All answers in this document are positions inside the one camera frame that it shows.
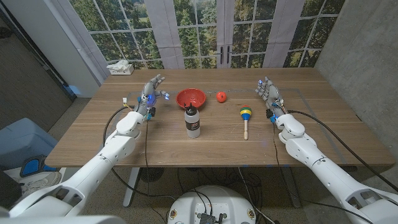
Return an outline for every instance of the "gray carpet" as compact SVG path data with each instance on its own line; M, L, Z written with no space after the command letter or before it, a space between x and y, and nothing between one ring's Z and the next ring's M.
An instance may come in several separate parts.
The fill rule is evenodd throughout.
M55 138L60 139L67 131L72 122L83 110L90 99L77 98L69 107L65 114L51 128L49 133ZM394 149L390 148L395 158L398 158ZM130 168L116 168L116 172L124 179L128 180ZM390 169L378 168L382 174L393 184L398 185L398 167ZM327 203L338 206L338 202L320 183L320 181L306 167L292 168L300 197L320 203ZM192 189L204 184L222 184L225 177L224 168L204 168L202 171L191 172L186 168L180 168L180 179L185 190ZM280 178L279 170L276 167L246 167L243 168L245 174L253 173L261 178L263 193L263 208L261 211L278 220L280 223L350 223L346 214L335 208L322 207L319 205L303 203L302 208L294 208L288 197L284 183ZM371 187L381 190L392 190L370 171L359 167L358 171L349 172L354 178ZM247 198L244 185L234 183L228 186ZM182 190L178 184L177 168L166 168L163 176L155 182L149 184L151 194L170 194L178 197ZM168 198L146 198L136 194L129 208L122 206L125 187L112 173L109 173L98 189L90 197L84 215L116 215L123 218L127 223L163 223L162 219L156 214L149 205L152 205L163 217L169 210L173 201ZM147 184L139 181L138 189L146 192Z

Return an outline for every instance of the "maraca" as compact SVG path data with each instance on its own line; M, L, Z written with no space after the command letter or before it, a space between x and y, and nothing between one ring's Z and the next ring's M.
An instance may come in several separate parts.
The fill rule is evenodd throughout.
M244 140L248 140L248 121L251 116L251 108L249 105L243 105L241 108L241 116L244 120Z

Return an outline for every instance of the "tissue box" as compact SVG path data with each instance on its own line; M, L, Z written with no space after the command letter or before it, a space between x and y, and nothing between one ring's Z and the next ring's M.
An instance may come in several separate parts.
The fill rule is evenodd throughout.
M110 68L109 71L111 72L111 75L131 75L132 71L134 71L134 67L132 64L129 64L125 70L113 70Z

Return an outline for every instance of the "white bottle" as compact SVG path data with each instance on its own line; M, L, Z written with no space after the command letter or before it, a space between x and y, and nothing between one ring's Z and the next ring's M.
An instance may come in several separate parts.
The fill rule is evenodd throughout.
M196 107L192 106L185 108L185 125L187 127L187 133L190 138L197 138L200 134L200 121L199 111Z

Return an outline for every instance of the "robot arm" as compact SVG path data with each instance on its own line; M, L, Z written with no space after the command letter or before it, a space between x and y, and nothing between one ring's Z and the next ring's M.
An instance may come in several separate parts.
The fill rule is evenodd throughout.
M343 208L372 223L396 223L398 195L359 183L327 158L305 133L303 124L287 113L277 87L267 77L259 81L256 92L266 101L267 118L282 130L279 139L289 155L310 168ZM369 223L351 213L347 215L353 223Z
M142 100L116 125L116 130L107 138L104 148L88 161L67 181L38 190L19 202L10 212L14 217L70 217L78 215L88 197L96 190L108 172L119 161L130 155L140 135L139 126L144 123L156 97L169 94L155 91L164 80L160 75L146 83L141 93Z

